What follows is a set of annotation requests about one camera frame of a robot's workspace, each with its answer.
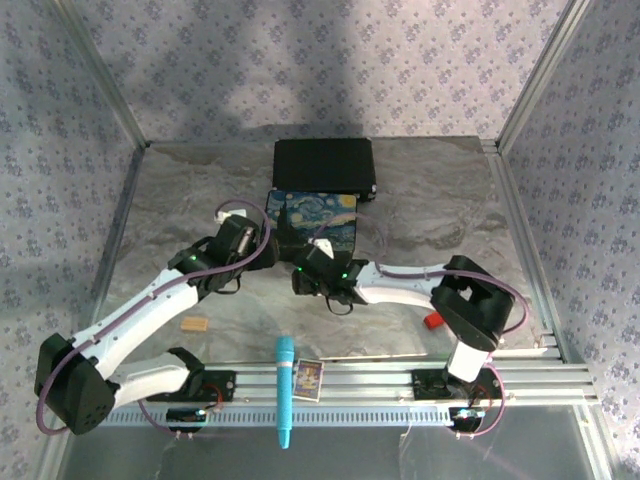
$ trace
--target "starry night book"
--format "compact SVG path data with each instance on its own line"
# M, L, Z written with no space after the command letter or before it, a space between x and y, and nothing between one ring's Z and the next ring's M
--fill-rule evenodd
M291 262L330 218L356 212L356 197L337 193L305 193L272 190L267 199L267 215L275 230L280 260ZM334 258L347 263L356 244L356 218L345 218L327 227Z

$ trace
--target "red block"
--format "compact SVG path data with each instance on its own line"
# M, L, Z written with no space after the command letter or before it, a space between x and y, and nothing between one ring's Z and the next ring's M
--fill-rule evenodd
M433 312L424 317L424 324L429 330L433 330L434 328L438 328L440 325L444 324L444 320L438 312Z

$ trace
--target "marble surface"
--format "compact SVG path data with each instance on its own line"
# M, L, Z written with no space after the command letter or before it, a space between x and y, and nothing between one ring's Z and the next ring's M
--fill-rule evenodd
M388 231L390 265L432 265L465 254L528 297L515 247L477 138L374 141L378 196L360 212ZM166 145L147 151L103 314L139 292L180 249L217 230L215 207L230 197L262 205L271 185L273 144ZM374 229L358 223L356 257L379 248ZM180 330L183 315L162 327L130 360L183 346L205 362L272 361L275 339L292 335L302 357L449 353L447 327L429 331L427 311L402 305L356 306L332 315L323 299L295 296L291 266L251 272L233 296L210 295L188 315L209 318L206 333ZM510 322L521 315L514 308ZM530 324L503 348L530 348Z

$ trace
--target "black case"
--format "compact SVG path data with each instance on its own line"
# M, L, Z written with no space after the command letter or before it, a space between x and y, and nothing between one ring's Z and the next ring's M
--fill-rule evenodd
M345 193L367 202L376 196L371 140L279 140L273 155L273 188L289 192Z

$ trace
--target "small wood piece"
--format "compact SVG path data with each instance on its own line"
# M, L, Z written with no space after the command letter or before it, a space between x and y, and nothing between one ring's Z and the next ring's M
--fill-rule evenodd
M209 328L209 319L205 317L184 317L180 328L185 332L206 332Z

